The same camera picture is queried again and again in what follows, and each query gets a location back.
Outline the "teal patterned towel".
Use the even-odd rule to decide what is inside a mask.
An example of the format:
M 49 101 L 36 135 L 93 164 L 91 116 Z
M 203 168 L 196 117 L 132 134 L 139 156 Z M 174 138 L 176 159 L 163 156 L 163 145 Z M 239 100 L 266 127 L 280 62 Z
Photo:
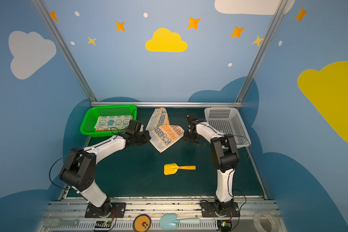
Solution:
M 96 130 L 103 129 L 113 129 L 113 130 L 121 130 L 128 126 L 129 121 L 132 119 L 130 115 L 124 116 L 100 116 L 98 117 L 97 123 L 95 125 Z

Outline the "beige lettered towel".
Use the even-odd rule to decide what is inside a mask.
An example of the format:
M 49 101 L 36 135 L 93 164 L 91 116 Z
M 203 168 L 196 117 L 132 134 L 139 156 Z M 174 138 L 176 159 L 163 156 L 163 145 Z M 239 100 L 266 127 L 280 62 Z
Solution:
M 167 150 L 184 136 L 181 126 L 170 124 L 168 112 L 164 107 L 154 110 L 146 130 L 151 137 L 151 144 L 159 153 Z

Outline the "white plastic basket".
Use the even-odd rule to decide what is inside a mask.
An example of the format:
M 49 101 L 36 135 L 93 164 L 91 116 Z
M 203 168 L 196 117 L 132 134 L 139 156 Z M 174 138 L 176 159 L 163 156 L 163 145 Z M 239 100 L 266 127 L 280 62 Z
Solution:
M 232 107 L 209 107 L 204 110 L 206 121 L 221 133 L 232 134 L 237 148 L 249 147 L 251 140 L 239 111 Z

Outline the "green plastic basket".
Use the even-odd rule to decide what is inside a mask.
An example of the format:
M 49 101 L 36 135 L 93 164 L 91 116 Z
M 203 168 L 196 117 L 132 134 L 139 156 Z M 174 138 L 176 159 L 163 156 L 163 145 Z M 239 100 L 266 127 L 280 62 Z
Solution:
M 86 112 L 80 132 L 95 138 L 113 136 L 136 116 L 137 107 L 131 104 L 93 107 Z

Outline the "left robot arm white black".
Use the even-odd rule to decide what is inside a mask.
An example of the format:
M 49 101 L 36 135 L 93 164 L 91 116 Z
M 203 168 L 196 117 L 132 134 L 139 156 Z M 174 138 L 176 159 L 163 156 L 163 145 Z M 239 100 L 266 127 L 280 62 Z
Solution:
M 96 166 L 115 152 L 132 145 L 140 146 L 149 142 L 151 139 L 149 131 L 144 130 L 143 127 L 142 122 L 130 120 L 124 131 L 118 132 L 111 138 L 83 149 L 74 148 L 69 152 L 60 170 L 59 178 L 88 201 L 85 217 L 114 216 L 110 198 L 95 181 Z

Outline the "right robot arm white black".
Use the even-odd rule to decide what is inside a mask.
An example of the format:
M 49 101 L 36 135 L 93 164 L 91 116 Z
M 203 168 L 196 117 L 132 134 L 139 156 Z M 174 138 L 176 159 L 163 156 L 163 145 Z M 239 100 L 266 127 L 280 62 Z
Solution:
M 240 160 L 235 137 L 216 130 L 204 119 L 197 119 L 194 114 L 187 115 L 187 123 L 185 141 L 198 144 L 203 137 L 210 143 L 212 163 L 217 170 L 215 212 L 219 216 L 240 216 L 240 209 L 234 201 L 232 190 L 235 169 Z

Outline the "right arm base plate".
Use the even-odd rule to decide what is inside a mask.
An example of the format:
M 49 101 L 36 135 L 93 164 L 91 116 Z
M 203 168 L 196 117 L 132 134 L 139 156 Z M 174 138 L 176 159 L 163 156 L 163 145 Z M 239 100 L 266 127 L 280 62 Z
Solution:
M 225 203 L 200 201 L 199 205 L 201 207 L 201 213 L 203 218 L 229 218 L 240 216 L 239 206 L 234 201 L 229 201 Z

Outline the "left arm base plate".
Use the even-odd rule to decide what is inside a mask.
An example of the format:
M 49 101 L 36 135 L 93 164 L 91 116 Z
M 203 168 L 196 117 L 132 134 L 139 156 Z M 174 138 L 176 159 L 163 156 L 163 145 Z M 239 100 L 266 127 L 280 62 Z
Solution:
M 89 203 L 85 213 L 85 218 L 123 218 L 126 203 L 104 203 L 101 207 L 96 207 Z

